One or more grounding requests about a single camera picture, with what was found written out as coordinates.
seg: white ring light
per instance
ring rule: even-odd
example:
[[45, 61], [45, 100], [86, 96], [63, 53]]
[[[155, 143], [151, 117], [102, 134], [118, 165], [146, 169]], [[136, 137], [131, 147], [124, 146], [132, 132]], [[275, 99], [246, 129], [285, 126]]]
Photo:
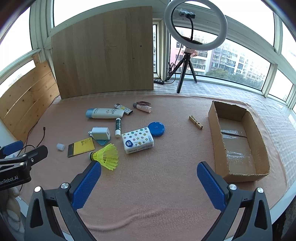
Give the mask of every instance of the white ring light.
[[164, 20], [165, 20], [165, 25], [169, 31], [169, 33], [173, 36], [175, 40], [177, 40], [179, 43], [183, 44], [185, 47], [195, 49], [195, 50], [211, 50], [214, 48], [219, 47], [226, 39], [227, 32], [228, 32], [228, 24], [227, 24], [227, 19], [225, 15], [221, 12], [221, 10], [212, 2], [208, 0], [193, 0], [195, 2], [200, 2], [205, 5], [207, 5], [209, 8], [211, 8], [215, 14], [217, 15], [219, 21], [220, 21], [220, 32], [218, 37], [211, 43], [208, 44], [194, 44], [186, 39], [182, 38], [175, 30], [173, 23], [171, 21], [171, 15], [175, 8], [181, 4], [184, 3], [188, 0], [172, 0], [167, 7], [165, 8], [165, 13], [164, 13]]

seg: open cardboard box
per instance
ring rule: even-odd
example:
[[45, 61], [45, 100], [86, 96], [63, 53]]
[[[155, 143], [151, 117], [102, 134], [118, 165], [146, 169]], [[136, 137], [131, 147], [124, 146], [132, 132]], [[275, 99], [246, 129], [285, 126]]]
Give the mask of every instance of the open cardboard box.
[[256, 181], [269, 174], [265, 144], [247, 109], [213, 101], [208, 117], [217, 174], [228, 183]]

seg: blue gripper pad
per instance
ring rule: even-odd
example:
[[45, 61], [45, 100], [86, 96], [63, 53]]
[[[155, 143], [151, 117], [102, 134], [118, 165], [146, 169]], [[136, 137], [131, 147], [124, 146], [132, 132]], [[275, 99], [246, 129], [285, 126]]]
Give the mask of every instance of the blue gripper pad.
[[226, 208], [225, 193], [202, 162], [197, 165], [197, 177], [207, 192], [214, 208], [223, 212]]
[[22, 141], [16, 141], [14, 143], [11, 143], [7, 146], [3, 147], [3, 154], [6, 156], [9, 156], [13, 153], [15, 153], [16, 151], [19, 151], [22, 149], [22, 147], [24, 146]]
[[96, 161], [73, 192], [71, 205], [74, 211], [84, 206], [100, 176], [101, 164]]

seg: yellow shuttlecock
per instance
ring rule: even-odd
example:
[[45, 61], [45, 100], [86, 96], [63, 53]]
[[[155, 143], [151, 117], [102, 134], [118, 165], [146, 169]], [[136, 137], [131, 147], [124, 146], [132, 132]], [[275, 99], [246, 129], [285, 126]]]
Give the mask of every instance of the yellow shuttlecock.
[[98, 161], [102, 166], [113, 170], [116, 168], [118, 163], [118, 151], [116, 146], [108, 144], [97, 152], [91, 152], [89, 155], [90, 160]]

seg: white cap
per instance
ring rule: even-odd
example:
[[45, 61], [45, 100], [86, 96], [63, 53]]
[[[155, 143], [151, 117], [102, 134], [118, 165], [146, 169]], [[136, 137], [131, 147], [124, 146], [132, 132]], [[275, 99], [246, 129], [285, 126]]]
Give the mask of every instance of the white cap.
[[120, 130], [115, 130], [115, 136], [119, 138], [121, 136], [121, 131]]
[[63, 151], [65, 149], [65, 145], [58, 143], [57, 149]]

